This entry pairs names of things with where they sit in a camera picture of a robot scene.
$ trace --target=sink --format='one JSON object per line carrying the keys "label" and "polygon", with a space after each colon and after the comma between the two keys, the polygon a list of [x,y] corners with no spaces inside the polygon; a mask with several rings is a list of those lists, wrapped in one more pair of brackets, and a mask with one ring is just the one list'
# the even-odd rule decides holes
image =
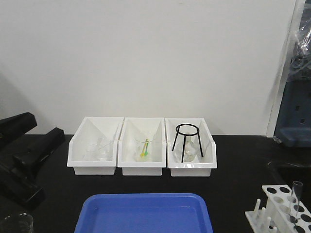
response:
{"label": "sink", "polygon": [[311,211],[311,165],[270,162],[268,168],[278,184],[287,184],[291,188],[293,181],[301,181],[301,201]]}

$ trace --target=glass test tube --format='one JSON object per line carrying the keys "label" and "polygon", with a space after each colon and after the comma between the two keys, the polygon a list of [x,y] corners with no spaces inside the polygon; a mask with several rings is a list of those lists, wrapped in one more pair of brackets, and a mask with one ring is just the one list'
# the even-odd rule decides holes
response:
{"label": "glass test tube", "polygon": [[289,218],[291,223],[296,223],[297,215],[299,212],[299,203],[300,197],[302,193],[302,182],[300,181],[293,181],[292,192],[290,197],[290,213]]}

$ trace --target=black stand leg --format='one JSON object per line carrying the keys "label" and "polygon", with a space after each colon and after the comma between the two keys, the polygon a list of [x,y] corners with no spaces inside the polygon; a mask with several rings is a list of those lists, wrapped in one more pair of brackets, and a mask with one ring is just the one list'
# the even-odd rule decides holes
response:
{"label": "black stand leg", "polygon": [[184,145],[183,145],[183,153],[181,155],[181,162],[184,162],[185,144],[186,144],[186,136],[184,136]]}
{"label": "black stand leg", "polygon": [[203,156],[203,152],[202,152],[202,145],[201,145],[201,139],[200,139],[200,134],[198,133],[198,139],[199,139],[199,144],[200,144],[200,151],[201,151],[201,156]]}
{"label": "black stand leg", "polygon": [[175,136],[175,140],[174,140],[174,144],[173,144],[172,151],[174,150],[175,143],[176,143],[176,140],[177,140],[177,136],[178,136],[178,130],[177,130],[177,128],[176,128],[176,136]]}

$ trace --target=test tube rack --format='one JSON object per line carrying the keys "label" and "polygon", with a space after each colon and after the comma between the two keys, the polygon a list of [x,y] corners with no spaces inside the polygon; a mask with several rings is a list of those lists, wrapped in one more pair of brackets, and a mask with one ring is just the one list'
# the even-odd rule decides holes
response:
{"label": "test tube rack", "polygon": [[245,212],[254,233],[311,233],[311,214],[302,202],[296,206],[297,220],[290,221],[288,185],[263,185],[262,189],[268,197],[266,207],[259,209],[260,199],[257,199],[254,211]]}

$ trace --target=blue plastic tray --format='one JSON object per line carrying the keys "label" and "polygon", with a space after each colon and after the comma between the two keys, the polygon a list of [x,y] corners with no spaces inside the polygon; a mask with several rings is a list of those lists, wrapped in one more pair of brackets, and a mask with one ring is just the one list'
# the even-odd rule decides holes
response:
{"label": "blue plastic tray", "polygon": [[196,194],[102,194],[88,198],[75,233],[213,233]]}

